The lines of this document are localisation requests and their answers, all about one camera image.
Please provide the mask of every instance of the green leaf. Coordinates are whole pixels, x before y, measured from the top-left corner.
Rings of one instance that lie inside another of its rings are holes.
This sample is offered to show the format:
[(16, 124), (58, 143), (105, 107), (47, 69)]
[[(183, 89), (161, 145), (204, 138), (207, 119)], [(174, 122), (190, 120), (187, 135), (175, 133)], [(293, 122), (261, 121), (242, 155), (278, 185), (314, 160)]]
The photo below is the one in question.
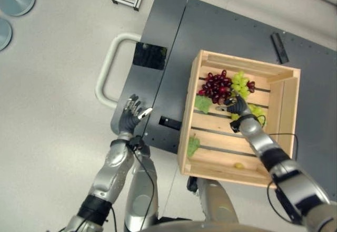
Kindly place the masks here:
[(191, 157), (199, 147), (200, 147), (200, 140), (196, 137), (190, 137), (189, 145), (187, 147), (187, 156)]
[(208, 113), (210, 110), (210, 106), (212, 105), (212, 100), (205, 96), (197, 95), (195, 97), (194, 106), (197, 107), (200, 111), (204, 113)]

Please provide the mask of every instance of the grape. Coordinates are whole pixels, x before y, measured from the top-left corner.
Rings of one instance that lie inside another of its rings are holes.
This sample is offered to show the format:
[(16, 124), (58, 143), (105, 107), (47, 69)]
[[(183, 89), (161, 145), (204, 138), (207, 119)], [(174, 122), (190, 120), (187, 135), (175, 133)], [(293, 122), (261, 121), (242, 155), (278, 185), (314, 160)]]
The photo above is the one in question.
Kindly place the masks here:
[(236, 113), (232, 113), (231, 118), (232, 118), (232, 120), (237, 120), (237, 119), (240, 118), (240, 116)]
[(220, 88), (219, 88), (219, 92), (220, 92), (220, 93), (225, 93), (225, 91), (226, 91), (225, 87), (220, 87)]
[(243, 72), (243, 71), (239, 71), (237, 75), (239, 75), (239, 77), (241, 77), (241, 78), (242, 78), (242, 77), (243, 77), (243, 75), (244, 75), (244, 72)]
[(248, 104), (248, 108), (253, 112), (255, 110), (255, 105), (253, 104)]
[(240, 85), (238, 85), (238, 84), (232, 84), (231, 85), (231, 88), (233, 88), (234, 90), (236, 90), (236, 91), (239, 91), (240, 90)]
[(241, 86), (246, 86), (247, 85), (247, 83), (248, 83), (248, 78), (242, 78), (241, 80), (240, 80), (240, 85)]
[(241, 86), (240, 87), (240, 92), (242, 92), (242, 91), (248, 92), (248, 87), (247, 86)]
[(257, 114), (257, 115), (261, 115), (262, 114), (262, 108), (261, 107), (256, 107), (255, 110), (254, 110), (254, 113)]
[(247, 86), (248, 86), (248, 88), (255, 88), (255, 82), (254, 81), (248, 82)]
[(248, 98), (249, 91), (240, 91), (240, 95), (241, 95), (244, 99), (246, 99), (246, 98)]
[(232, 79), (233, 83), (235, 84), (240, 84), (240, 77), (239, 76), (234, 76), (234, 78)]

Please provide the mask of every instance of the black joint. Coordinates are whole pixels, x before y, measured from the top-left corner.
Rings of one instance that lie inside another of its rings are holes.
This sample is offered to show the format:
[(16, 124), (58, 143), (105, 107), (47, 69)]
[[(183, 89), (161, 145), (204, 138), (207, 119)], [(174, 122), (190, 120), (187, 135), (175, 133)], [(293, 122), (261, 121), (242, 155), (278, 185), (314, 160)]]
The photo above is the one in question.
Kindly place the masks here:
[(110, 208), (110, 202), (93, 195), (88, 195), (82, 203), (77, 215), (101, 226), (109, 215)]
[(278, 165), (283, 161), (290, 160), (290, 157), (283, 151), (283, 149), (273, 148), (265, 151), (261, 155), (260, 159), (267, 171), (270, 171), (275, 165)]
[(189, 177), (189, 180), (187, 181), (187, 189), (191, 192), (196, 193), (198, 190), (198, 185), (196, 184), (196, 181), (198, 178), (196, 177)]
[(253, 114), (247, 114), (244, 116), (241, 116), (240, 118), (238, 118), (237, 120), (234, 120), (230, 123), (232, 130), (234, 131), (234, 133), (239, 132), (239, 128), (241, 125), (241, 122), (245, 119), (249, 119), (249, 118), (253, 118), (254, 120), (256, 120), (257, 122), (259, 122), (259, 120), (257, 119), (257, 117)]

